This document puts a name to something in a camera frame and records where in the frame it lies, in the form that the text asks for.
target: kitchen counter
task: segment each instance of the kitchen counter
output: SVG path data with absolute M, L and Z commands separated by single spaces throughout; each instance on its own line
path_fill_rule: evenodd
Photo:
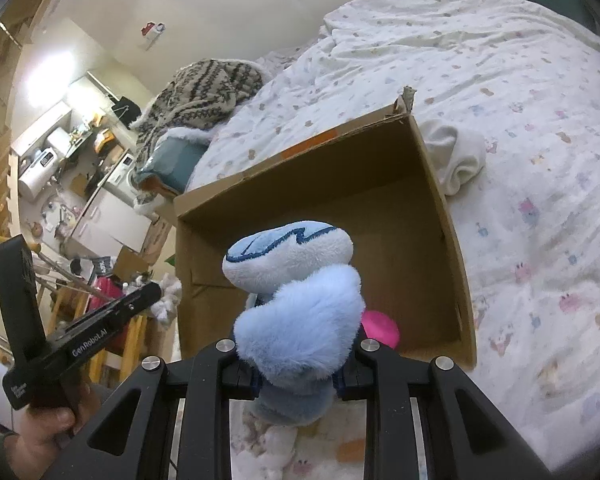
M 67 238 L 71 238 L 74 235 L 76 229 L 78 228 L 78 225 L 80 225 L 80 220 L 82 220 L 82 218 L 87 214 L 87 211 L 89 210 L 89 207 L 90 207 L 91 203 L 93 203 L 93 201 L 95 200 L 96 195 L 102 189 L 102 186 L 104 186 L 104 183 L 107 181 L 107 179 L 111 176 L 111 173 L 114 172 L 114 170 L 118 167 L 118 165 L 125 158 L 125 155 L 127 153 L 129 153 L 129 150 L 125 150 L 123 152 L 122 156 L 118 159 L 118 161 L 110 168 L 109 171 L 107 171 L 107 173 L 105 174 L 105 176 L 99 181 L 98 185 L 96 186 L 96 189 L 91 194 L 91 196 L 87 200 L 87 203 L 82 208 L 82 211 L 80 212 L 80 215 L 78 215 L 78 218 L 75 219 L 75 227 L 69 233 L 69 236 Z
M 80 147 L 89 139 L 92 135 L 99 132 L 102 128 L 90 128 L 86 132 L 84 132 L 77 140 L 73 140 L 71 143 L 71 147 L 69 151 L 65 155 L 65 159 L 69 160 L 75 152 L 77 152 Z

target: metal screw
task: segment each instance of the metal screw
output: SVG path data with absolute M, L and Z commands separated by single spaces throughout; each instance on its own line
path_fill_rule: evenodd
M 360 348 L 365 352 L 375 352 L 380 349 L 380 343 L 375 339 L 363 339 L 360 342 Z
M 221 352 L 230 352 L 235 348 L 235 343 L 231 339 L 221 339 L 216 343 L 216 349 Z
M 454 361 L 451 357 L 441 355 L 436 357 L 436 366 L 441 370 L 451 370 L 454 367 Z
M 150 355 L 142 359 L 142 368 L 145 370 L 155 370 L 158 366 L 160 366 L 160 358 L 155 355 Z

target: striped knit blanket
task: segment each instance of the striped knit blanket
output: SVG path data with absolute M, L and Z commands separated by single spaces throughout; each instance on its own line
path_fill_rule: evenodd
M 139 187 L 136 175 L 167 130 L 176 126 L 208 130 L 230 116 L 241 101 L 256 95 L 264 82 L 253 64 L 240 60 L 203 59 L 178 70 L 130 125 L 138 133 L 134 186 Z M 138 203 L 154 197 L 153 193 L 141 193 Z

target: white cloth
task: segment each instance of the white cloth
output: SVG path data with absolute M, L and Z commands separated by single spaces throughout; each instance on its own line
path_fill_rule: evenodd
M 280 50 L 273 50 L 262 57 L 259 57 L 255 62 L 264 67 L 272 76 L 277 76 L 283 70 L 289 68 L 295 63 L 302 54 L 304 54 L 310 47 L 314 46 L 318 40 L 325 38 L 327 31 L 324 27 L 320 28 L 320 34 L 318 38 L 313 38 L 309 42 L 301 46 L 294 46 L 288 48 L 281 48 Z
M 189 187 L 385 106 L 405 84 L 419 123 L 483 133 L 485 168 L 448 200 L 474 302 L 470 376 L 559 466 L 600 440 L 600 38 L 522 0 L 355 0 L 325 26 L 220 131 Z M 311 466 L 326 460 L 312 453 Z
M 162 297 L 152 304 L 152 306 L 149 307 L 149 310 L 162 327 L 168 328 L 176 318 L 178 305 L 182 300 L 182 283 L 178 278 L 167 273 L 165 273 L 160 282 L 156 282 L 155 280 L 154 282 L 160 285 Z M 133 291 L 138 290 L 142 285 L 142 277 L 139 276 L 135 282 L 125 283 L 123 292 L 125 295 L 131 294 Z
M 202 146 L 208 146 L 211 142 L 211 137 L 214 136 L 214 132 L 218 125 L 214 126 L 211 130 L 200 130 L 198 128 L 187 128 L 186 126 L 176 126 L 175 128 L 169 128 L 155 143 L 155 147 L 160 146 L 167 139 L 182 139 L 188 140 L 191 144 L 200 144 Z
M 484 136 L 440 119 L 424 121 L 419 127 L 442 192 L 455 195 L 484 167 Z

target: plush toy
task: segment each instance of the plush toy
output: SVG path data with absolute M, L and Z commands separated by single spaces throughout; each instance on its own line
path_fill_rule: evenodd
M 264 421 L 304 426 L 330 407 L 331 375 L 365 309 L 352 255 L 346 232 L 315 221 L 256 233 L 225 255 L 224 275 L 250 293 L 234 335 L 240 358 L 264 376 L 252 408 Z

